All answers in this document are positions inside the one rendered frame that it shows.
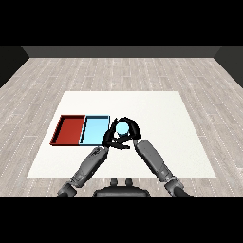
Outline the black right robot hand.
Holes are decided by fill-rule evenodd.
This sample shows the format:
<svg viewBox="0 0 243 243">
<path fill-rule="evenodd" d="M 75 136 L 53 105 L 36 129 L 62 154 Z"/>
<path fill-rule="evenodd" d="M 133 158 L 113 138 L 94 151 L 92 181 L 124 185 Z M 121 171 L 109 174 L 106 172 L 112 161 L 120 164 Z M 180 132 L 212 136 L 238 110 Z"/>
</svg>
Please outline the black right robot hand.
<svg viewBox="0 0 243 243">
<path fill-rule="evenodd" d="M 134 120 L 131 120 L 126 117 L 119 119 L 118 122 L 126 122 L 128 124 L 129 126 L 128 136 L 131 137 L 131 141 L 133 141 L 134 144 L 137 144 L 138 140 L 141 138 L 140 128 L 137 125 L 137 123 Z"/>
</svg>

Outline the small blue can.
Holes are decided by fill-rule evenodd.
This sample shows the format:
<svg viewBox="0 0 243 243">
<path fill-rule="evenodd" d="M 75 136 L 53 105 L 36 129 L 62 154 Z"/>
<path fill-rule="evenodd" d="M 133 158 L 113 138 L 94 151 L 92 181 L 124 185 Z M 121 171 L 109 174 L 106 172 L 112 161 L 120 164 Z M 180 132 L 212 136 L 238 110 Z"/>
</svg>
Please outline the small blue can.
<svg viewBox="0 0 243 243">
<path fill-rule="evenodd" d="M 129 132 L 128 124 L 124 121 L 120 121 L 116 126 L 116 132 L 120 137 L 127 136 Z"/>
</svg>

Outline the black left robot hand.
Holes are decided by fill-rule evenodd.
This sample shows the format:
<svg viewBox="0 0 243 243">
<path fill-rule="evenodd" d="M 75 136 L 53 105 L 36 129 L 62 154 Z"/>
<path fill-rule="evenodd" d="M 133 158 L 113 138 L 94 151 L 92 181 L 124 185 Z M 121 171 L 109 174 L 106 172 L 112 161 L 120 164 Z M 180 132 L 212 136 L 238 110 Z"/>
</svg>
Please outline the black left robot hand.
<svg viewBox="0 0 243 243">
<path fill-rule="evenodd" d="M 119 138 L 115 138 L 114 134 L 116 132 L 116 126 L 118 124 L 118 119 L 115 119 L 110 128 L 105 132 L 105 134 L 103 135 L 103 141 L 102 141 L 102 146 L 109 148 L 109 147 L 113 147 L 113 148 L 117 148 L 117 149 L 129 149 L 130 146 L 129 145 L 123 145 L 124 142 L 127 142 L 129 140 L 131 140 L 131 137 L 126 135 L 123 137 L 119 137 Z"/>
</svg>

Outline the light blue shallow open box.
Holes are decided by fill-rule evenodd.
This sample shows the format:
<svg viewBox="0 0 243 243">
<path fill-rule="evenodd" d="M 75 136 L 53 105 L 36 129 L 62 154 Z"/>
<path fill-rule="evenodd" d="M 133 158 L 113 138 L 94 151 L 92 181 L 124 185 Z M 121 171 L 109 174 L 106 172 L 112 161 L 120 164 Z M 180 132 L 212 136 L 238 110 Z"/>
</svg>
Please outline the light blue shallow open box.
<svg viewBox="0 0 243 243">
<path fill-rule="evenodd" d="M 99 146 L 109 128 L 108 115 L 87 115 L 84 119 L 79 144 L 81 146 Z"/>
</svg>

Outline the dark grey robot body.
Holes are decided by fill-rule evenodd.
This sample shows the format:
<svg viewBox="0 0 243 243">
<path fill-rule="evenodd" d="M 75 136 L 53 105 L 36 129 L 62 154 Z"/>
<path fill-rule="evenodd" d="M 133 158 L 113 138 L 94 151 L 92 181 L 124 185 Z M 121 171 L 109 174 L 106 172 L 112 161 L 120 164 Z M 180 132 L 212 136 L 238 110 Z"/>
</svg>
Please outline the dark grey robot body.
<svg viewBox="0 0 243 243">
<path fill-rule="evenodd" d="M 150 197 L 150 194 L 147 190 L 134 186 L 131 178 L 125 180 L 124 186 L 119 186 L 118 180 L 112 178 L 110 185 L 96 190 L 93 197 Z"/>
</svg>

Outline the red shallow open box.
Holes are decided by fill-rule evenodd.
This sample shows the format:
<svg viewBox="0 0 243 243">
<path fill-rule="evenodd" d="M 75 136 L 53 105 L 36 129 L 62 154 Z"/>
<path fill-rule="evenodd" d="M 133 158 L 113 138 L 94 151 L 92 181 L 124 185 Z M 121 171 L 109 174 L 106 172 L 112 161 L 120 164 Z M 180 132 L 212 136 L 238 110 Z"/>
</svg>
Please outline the red shallow open box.
<svg viewBox="0 0 243 243">
<path fill-rule="evenodd" d="M 53 133 L 50 145 L 78 146 L 85 115 L 62 115 Z"/>
</svg>

